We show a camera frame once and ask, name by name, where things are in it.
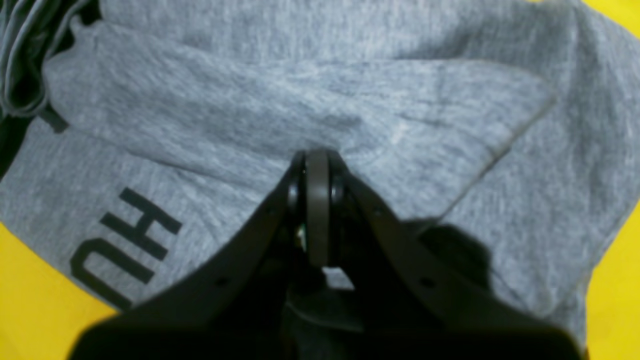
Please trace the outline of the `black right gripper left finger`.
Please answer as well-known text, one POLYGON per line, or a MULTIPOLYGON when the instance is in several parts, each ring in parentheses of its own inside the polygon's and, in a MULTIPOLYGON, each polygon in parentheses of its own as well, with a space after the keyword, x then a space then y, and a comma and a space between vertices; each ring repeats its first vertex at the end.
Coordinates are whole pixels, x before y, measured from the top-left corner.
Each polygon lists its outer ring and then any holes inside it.
POLYGON ((305 253, 308 166, 298 152, 274 191, 216 255, 151 300, 93 326, 72 360, 297 360, 281 330, 290 278, 305 253))

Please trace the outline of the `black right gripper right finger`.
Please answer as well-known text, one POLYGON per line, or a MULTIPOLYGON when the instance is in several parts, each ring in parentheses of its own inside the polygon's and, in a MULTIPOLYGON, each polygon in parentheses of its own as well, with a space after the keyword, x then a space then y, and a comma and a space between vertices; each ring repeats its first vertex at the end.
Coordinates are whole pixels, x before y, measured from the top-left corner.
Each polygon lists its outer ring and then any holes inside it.
POLYGON ((317 152, 317 265, 361 302, 366 360, 581 360, 563 330, 514 310, 439 261, 333 150, 317 152))

